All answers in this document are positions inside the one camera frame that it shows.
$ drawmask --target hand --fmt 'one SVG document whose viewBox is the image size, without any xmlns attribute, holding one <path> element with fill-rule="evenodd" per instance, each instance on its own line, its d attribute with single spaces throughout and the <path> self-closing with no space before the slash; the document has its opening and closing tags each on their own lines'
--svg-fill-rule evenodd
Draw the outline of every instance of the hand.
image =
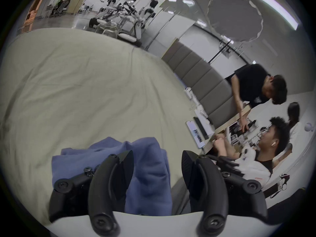
<svg viewBox="0 0 316 237">
<path fill-rule="evenodd" d="M 222 139 L 225 139 L 225 134 L 223 133 L 219 133 L 219 134 L 216 134 L 216 140 L 218 140 L 219 138 L 222 138 Z"/>
<path fill-rule="evenodd" d="M 224 139 L 223 139 L 223 138 L 219 138 L 219 139 L 215 140 L 215 141 L 214 141 L 214 147 L 215 147 L 218 151 L 221 151 L 221 150 L 225 149 Z"/>
<path fill-rule="evenodd" d="M 240 130 L 242 131 L 242 133 L 244 133 L 245 130 L 249 130 L 247 119 L 245 117 L 241 116 L 239 119 L 239 123 L 240 123 Z"/>
<path fill-rule="evenodd" d="M 276 159 L 274 160 L 272 163 L 273 163 L 273 168 L 275 168 L 276 166 L 278 166 L 278 164 L 280 163 L 281 161 L 279 159 Z"/>
</svg>

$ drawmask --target ceiling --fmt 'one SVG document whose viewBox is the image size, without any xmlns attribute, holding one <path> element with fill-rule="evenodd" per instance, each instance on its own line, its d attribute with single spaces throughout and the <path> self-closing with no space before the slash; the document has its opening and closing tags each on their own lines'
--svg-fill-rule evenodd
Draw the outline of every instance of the ceiling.
<svg viewBox="0 0 316 237">
<path fill-rule="evenodd" d="M 209 25 L 207 13 L 210 0 L 192 1 L 194 4 L 188 6 L 183 0 L 166 0 L 161 7 L 164 11 L 173 11 L 195 21 L 205 22 L 207 26 L 204 30 L 221 38 Z M 293 3 L 293 0 L 276 0 L 299 22 L 297 30 L 293 30 L 269 5 L 261 0 L 250 1 L 262 14 L 262 32 L 257 39 L 234 42 L 232 47 L 242 53 L 249 63 L 256 61 L 272 75 L 282 74 L 287 81 L 289 94 L 312 91 L 316 80 L 316 58 L 309 36 L 298 17 L 302 15 L 302 6 Z"/>
</svg>

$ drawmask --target white tablecloth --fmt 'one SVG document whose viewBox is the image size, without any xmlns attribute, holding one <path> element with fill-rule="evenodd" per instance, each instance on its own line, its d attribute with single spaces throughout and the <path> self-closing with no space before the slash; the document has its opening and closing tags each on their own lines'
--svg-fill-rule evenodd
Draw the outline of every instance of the white tablecloth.
<svg viewBox="0 0 316 237">
<path fill-rule="evenodd" d="M 155 137 L 171 185 L 182 151 L 199 152 L 185 122 L 191 103 L 168 66 L 139 48 L 92 32 L 48 28 L 18 37 L 0 70 L 1 168 L 13 193 L 48 223 L 51 159 L 108 136 Z"/>
</svg>

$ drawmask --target doorway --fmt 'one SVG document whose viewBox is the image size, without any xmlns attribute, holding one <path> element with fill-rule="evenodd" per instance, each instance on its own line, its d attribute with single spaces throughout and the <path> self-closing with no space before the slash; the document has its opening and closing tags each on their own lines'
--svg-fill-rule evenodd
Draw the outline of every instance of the doorway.
<svg viewBox="0 0 316 237">
<path fill-rule="evenodd" d="M 26 19 L 22 26 L 22 33 L 26 33 L 32 30 L 33 21 L 35 19 L 36 13 L 39 9 L 40 4 L 43 0 L 34 0 L 30 9 L 28 10 Z"/>
</svg>

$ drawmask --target blue fabric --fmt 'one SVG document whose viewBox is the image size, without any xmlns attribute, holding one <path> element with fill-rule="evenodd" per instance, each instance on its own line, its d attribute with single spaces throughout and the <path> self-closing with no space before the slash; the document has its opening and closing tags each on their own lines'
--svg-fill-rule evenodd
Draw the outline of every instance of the blue fabric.
<svg viewBox="0 0 316 237">
<path fill-rule="evenodd" d="M 170 171 L 167 152 L 155 138 L 123 143 L 108 137 L 88 149 L 62 149 L 52 158 L 53 185 L 61 178 L 72 178 L 85 167 L 93 169 L 110 154 L 126 150 L 134 153 L 134 173 L 126 192 L 125 212 L 148 216 L 169 216 L 172 210 Z"/>
</svg>

